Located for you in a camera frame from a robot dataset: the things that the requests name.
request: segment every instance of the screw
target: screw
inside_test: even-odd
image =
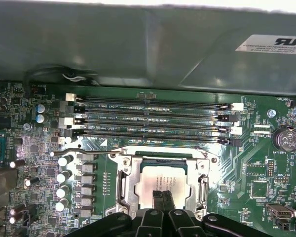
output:
[[[174,211],[174,214],[176,214],[177,216],[181,216],[183,214],[183,212],[180,210],[176,210],[176,211]]]
[[[216,216],[209,216],[208,219],[210,221],[218,221],[217,217]]]
[[[274,118],[275,116],[276,116],[276,111],[275,110],[268,110],[267,111],[267,116],[269,117],[269,118]]]
[[[127,159],[127,158],[123,159],[123,166],[126,166],[126,167],[130,166],[130,159]]]

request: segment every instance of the motherboard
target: motherboard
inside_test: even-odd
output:
[[[218,213],[296,237],[296,98],[29,87],[0,81],[0,173],[13,177],[0,191],[0,236],[135,217],[153,190],[171,190],[200,220]]]

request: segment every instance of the cpu socket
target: cpu socket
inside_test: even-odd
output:
[[[126,146],[109,158],[117,163],[116,204],[105,215],[123,212],[133,219],[152,208],[152,191],[170,190],[177,209],[190,210],[198,220],[207,214],[210,186],[219,159],[200,149]]]

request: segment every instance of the white label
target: white label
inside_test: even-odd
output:
[[[296,54],[296,36],[251,35],[236,51]]]

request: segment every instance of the cylindrical capacitor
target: cylindrical capacitor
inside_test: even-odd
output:
[[[16,215],[10,217],[9,222],[11,224],[15,224],[17,221],[21,220],[22,217],[23,217],[23,213],[19,212]]]
[[[10,163],[10,167],[13,168],[13,169],[17,168],[17,167],[24,166],[24,165],[25,165],[25,160],[23,160],[23,159],[17,159],[17,160],[12,161]]]
[[[64,183],[67,179],[72,176],[72,172],[70,170],[64,170],[60,174],[57,175],[56,180],[58,183]]]
[[[28,179],[28,180],[25,181],[25,186],[26,187],[29,187],[32,184],[38,183],[39,181],[40,181],[40,179],[37,176],[36,177],[33,177],[33,178]]]
[[[5,112],[7,110],[5,105],[0,105],[0,112]]]
[[[10,215],[15,216],[26,207],[25,203],[21,203],[10,210]]]
[[[8,102],[7,98],[5,97],[0,97],[0,104],[5,105]]]
[[[47,112],[49,111],[49,107],[46,106],[46,105],[38,104],[38,105],[36,106],[36,111],[37,111],[39,114],[47,113]]]
[[[69,193],[69,187],[67,185],[63,185],[57,190],[56,195],[59,198],[64,198]]]
[[[74,160],[74,157],[72,155],[65,155],[65,156],[60,157],[58,159],[58,164],[60,166],[66,166],[67,164],[69,164],[73,160]]]
[[[67,199],[60,199],[60,201],[55,206],[56,211],[63,211],[68,206],[68,204],[69,202]]]
[[[46,122],[48,122],[48,116],[39,114],[36,116],[36,122],[37,123],[46,123]]]

